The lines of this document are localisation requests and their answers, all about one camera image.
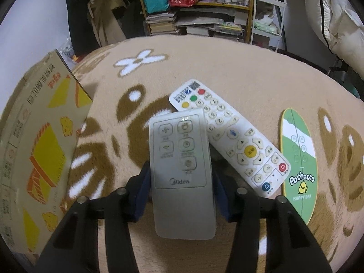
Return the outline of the green Pochacco oval card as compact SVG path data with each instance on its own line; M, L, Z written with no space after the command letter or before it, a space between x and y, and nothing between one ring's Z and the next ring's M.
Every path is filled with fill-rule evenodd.
M292 108L286 109L281 118L280 150L291 165L283 183L283 195L308 224L317 198L317 160L308 127Z

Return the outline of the dark hanging coat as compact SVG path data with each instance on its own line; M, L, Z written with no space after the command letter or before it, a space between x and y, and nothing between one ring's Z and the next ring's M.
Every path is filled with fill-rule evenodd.
M93 27L89 22L88 0L66 0L68 28L77 57L85 57L99 48Z

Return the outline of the cardboard box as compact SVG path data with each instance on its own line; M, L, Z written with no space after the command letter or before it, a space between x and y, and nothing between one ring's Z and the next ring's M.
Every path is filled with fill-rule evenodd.
M1 236L39 254L65 213L68 174L91 97L57 51L31 67L1 115Z

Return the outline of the grey Midea remote control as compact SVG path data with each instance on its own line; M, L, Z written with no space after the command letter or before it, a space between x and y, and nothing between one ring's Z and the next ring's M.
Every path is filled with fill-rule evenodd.
M151 118L149 153L157 235L179 240L214 238L212 164L202 109Z

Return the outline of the stack of books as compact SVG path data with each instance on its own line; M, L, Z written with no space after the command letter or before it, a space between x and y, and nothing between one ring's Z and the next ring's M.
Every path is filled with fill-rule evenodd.
M177 33L175 21L177 12L161 12L158 14L150 14L146 17L146 23L151 35L164 35Z

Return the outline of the wooden bookshelf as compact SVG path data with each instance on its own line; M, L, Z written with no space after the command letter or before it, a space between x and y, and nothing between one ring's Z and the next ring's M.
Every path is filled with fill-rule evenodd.
M140 0L141 8L142 8L142 14L144 16L144 20L147 20L147 17L149 16L149 13L146 11L145 2L144 0ZM194 8L228 8L228 9L234 9L239 12L246 12L247 13L247 20L246 23L243 24L244 27L244 42L250 43L250 39L252 37L252 4L254 3L254 0L249 0L247 6L243 6L242 4L238 3L228 3L228 2L218 2L218 1L197 1L192 6L189 7L183 7L178 6L176 10L179 9L194 9Z

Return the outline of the white numbered remote control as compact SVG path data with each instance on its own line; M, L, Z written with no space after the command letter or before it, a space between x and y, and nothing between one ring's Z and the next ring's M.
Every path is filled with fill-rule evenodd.
M202 108L210 144L248 185L271 197L288 177L291 165L245 117L198 80L191 79L170 94L176 110Z

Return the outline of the snack bag by wall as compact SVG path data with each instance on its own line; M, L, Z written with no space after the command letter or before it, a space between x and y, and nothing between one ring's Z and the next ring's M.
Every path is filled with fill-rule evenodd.
M80 58L75 55L75 51L69 37L67 37L66 41L60 46L60 48L58 48L58 51L61 55L68 57L74 62L79 62L80 60Z

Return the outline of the white curtain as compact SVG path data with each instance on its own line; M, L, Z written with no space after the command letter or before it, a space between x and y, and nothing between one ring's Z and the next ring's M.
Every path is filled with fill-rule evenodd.
M349 0L305 0L312 30L336 59L327 75L363 99L363 22Z

